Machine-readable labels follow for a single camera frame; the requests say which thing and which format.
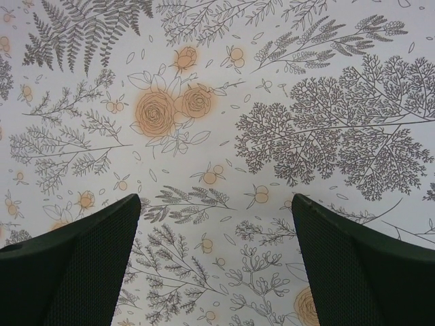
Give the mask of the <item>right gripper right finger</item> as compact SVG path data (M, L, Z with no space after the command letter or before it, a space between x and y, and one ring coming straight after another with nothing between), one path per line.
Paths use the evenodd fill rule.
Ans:
M302 194L292 216L320 325L433 325L434 251Z

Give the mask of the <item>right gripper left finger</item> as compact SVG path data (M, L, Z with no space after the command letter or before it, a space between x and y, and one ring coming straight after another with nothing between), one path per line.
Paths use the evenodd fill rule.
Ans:
M131 254L137 194L1 249L2 325L111 325Z

